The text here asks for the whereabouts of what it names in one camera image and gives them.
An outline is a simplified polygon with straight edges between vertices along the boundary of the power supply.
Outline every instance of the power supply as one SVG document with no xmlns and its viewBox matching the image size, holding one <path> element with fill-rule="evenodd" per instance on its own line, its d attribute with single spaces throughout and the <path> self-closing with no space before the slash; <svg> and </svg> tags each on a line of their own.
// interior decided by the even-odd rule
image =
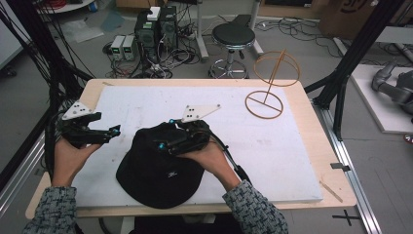
<svg viewBox="0 0 413 234">
<path fill-rule="evenodd" d="M 124 50 L 122 50 L 122 45 L 124 44 L 125 36 L 116 36 L 115 40 L 110 46 L 114 60 L 124 59 Z"/>
<path fill-rule="evenodd" d="M 159 16 L 159 22 L 161 25 L 161 32 L 164 41 L 164 47 L 168 49 L 178 48 L 177 38 L 177 22 L 176 22 L 176 7 L 168 6 L 161 8 L 161 14 Z"/>
<path fill-rule="evenodd" d="M 124 55 L 126 60 L 134 60 L 134 58 L 136 58 L 137 46 L 136 42 L 134 41 L 134 36 L 126 36 L 124 45 L 122 47 L 124 49 Z"/>
</svg>

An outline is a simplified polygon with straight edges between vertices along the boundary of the human hand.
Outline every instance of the human hand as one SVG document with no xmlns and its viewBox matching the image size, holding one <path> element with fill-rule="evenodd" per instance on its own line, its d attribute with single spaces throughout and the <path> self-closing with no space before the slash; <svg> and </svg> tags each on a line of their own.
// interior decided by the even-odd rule
<svg viewBox="0 0 413 234">
<path fill-rule="evenodd" d="M 185 153 L 179 157 L 198 162 L 205 170 L 216 176 L 227 191 L 241 182 L 228 164 L 222 149 L 213 139 L 204 149 Z"/>
<path fill-rule="evenodd" d="M 52 179 L 53 187 L 69 187 L 76 174 L 83 168 L 88 158 L 100 148 L 101 144 L 91 144 L 78 149 L 65 138 L 61 138 L 55 146 L 55 170 Z"/>
</svg>

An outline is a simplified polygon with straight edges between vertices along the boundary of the patterned sleeve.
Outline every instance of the patterned sleeve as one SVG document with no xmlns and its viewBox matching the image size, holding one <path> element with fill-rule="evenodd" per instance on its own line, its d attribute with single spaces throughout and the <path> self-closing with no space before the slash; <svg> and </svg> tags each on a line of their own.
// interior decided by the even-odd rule
<svg viewBox="0 0 413 234">
<path fill-rule="evenodd" d="M 76 188 L 48 187 L 22 233 L 75 233 Z"/>
<path fill-rule="evenodd" d="M 248 181 L 243 180 L 223 198 L 244 233 L 288 233 L 281 212 Z"/>
</svg>

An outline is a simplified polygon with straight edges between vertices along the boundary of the black cap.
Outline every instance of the black cap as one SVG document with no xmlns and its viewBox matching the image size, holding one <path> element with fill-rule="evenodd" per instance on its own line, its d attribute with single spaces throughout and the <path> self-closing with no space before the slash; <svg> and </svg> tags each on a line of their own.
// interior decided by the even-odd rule
<svg viewBox="0 0 413 234">
<path fill-rule="evenodd" d="M 116 173 L 125 191 L 145 206 L 157 209 L 178 206 L 200 186 L 204 169 L 197 162 L 158 150 L 156 139 L 173 129 L 174 124 L 163 123 L 138 130 Z"/>
</svg>

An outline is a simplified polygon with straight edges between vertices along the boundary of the white foam board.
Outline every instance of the white foam board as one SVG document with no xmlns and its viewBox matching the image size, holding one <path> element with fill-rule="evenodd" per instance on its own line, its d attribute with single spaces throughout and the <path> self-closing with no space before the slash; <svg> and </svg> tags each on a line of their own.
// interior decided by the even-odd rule
<svg viewBox="0 0 413 234">
<path fill-rule="evenodd" d="M 121 124 L 121 135 L 104 144 L 76 176 L 73 186 L 79 207 L 143 206 L 129 196 L 115 174 L 131 148 L 135 132 L 182 116 L 189 105 L 217 104 L 204 118 L 229 145 L 253 185 L 272 202 L 317 202 L 322 199 L 307 151 L 282 89 L 274 88 L 284 104 L 283 114 L 260 119 L 244 107 L 245 97 L 259 88 L 248 87 L 106 87 L 95 111 L 102 119 L 91 129 Z M 185 204 L 223 204 L 224 188 L 205 172 L 198 191 Z"/>
</svg>

